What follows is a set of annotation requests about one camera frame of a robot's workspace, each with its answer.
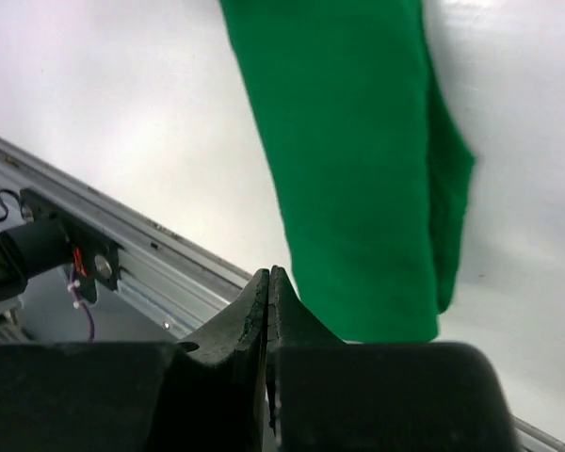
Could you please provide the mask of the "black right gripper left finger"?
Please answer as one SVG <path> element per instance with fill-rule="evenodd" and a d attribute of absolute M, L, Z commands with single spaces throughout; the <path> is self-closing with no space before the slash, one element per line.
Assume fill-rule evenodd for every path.
<path fill-rule="evenodd" d="M 179 343 L 0 346 L 0 451 L 258 451 L 269 273 Z"/>

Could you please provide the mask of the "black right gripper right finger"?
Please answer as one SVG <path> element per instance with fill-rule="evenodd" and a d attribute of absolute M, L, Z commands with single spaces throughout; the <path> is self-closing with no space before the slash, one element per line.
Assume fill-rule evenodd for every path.
<path fill-rule="evenodd" d="M 281 451 L 514 451 L 499 379 L 457 342 L 350 345 L 268 282 L 266 393 Z"/>

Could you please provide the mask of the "green t shirt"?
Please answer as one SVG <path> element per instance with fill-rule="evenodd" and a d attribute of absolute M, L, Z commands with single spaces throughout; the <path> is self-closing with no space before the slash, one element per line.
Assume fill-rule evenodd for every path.
<path fill-rule="evenodd" d="M 474 158 L 436 80 L 422 3 L 221 8 L 302 303 L 344 340 L 435 339 Z"/>

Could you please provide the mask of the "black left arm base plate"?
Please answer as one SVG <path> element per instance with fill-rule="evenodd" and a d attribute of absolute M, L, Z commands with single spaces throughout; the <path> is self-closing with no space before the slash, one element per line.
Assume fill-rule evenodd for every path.
<path fill-rule="evenodd" d="M 99 228 L 32 188 L 21 191 L 32 220 L 5 232 L 28 277 L 57 266 L 70 267 L 80 282 L 77 292 L 87 301 L 98 299 L 96 285 L 116 291 L 120 279 L 120 245 Z"/>

